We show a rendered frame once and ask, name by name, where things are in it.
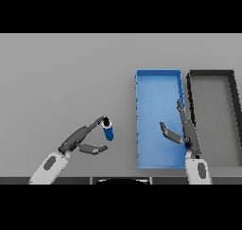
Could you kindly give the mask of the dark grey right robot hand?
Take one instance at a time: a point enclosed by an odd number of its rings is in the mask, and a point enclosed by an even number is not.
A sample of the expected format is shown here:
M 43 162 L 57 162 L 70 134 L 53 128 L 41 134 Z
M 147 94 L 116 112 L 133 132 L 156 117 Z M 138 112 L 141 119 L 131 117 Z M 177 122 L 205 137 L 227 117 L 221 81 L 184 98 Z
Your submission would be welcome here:
M 191 154 L 195 158 L 199 158 L 201 156 L 201 149 L 199 145 L 199 137 L 197 134 L 197 130 L 190 119 L 187 118 L 186 112 L 183 109 L 181 101 L 177 100 L 177 109 L 180 113 L 181 123 L 182 123 L 182 132 L 183 135 L 179 135 L 170 131 L 163 121 L 160 122 L 160 127 L 163 132 L 165 138 L 177 143 L 177 144 L 185 144 L 185 147 L 191 151 Z

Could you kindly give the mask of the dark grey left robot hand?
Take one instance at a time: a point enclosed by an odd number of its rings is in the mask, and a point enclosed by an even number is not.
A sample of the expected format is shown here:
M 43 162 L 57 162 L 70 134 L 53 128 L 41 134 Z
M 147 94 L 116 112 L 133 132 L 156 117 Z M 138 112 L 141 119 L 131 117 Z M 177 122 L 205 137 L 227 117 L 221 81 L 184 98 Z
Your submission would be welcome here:
M 58 148 L 58 151 L 65 155 L 69 151 L 79 149 L 81 152 L 90 153 L 92 155 L 100 154 L 102 151 L 106 150 L 107 146 L 91 146 L 83 144 L 82 141 L 86 136 L 93 130 L 97 125 L 102 125 L 104 130 L 108 130 L 112 123 L 106 116 L 101 116 L 96 121 L 94 121 L 90 126 L 83 126 L 72 133 Z

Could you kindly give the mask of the blue pipe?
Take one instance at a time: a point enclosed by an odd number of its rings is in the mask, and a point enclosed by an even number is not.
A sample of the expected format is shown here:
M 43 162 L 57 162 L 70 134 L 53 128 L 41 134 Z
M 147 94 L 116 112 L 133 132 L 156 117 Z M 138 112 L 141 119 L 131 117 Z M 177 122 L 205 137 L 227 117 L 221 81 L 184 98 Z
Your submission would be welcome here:
M 106 139 L 109 141 L 113 140 L 113 129 L 111 121 L 105 116 L 102 120 L 102 128 Z

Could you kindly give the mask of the dark grey bin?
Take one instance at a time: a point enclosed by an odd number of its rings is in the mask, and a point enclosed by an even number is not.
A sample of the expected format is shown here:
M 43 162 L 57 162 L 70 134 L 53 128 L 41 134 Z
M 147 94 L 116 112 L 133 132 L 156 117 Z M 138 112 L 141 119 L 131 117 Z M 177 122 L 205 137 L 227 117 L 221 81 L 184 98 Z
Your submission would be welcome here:
M 190 70 L 191 118 L 210 167 L 242 167 L 242 110 L 233 70 Z

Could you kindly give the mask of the blue bin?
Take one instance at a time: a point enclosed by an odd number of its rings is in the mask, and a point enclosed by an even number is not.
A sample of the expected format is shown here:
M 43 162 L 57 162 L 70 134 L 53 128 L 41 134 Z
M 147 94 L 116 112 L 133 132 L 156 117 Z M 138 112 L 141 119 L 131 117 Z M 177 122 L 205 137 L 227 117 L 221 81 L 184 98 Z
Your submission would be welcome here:
M 185 168 L 184 144 L 164 137 L 160 122 L 182 135 L 177 100 L 184 106 L 180 69 L 137 69 L 136 133 L 138 168 Z

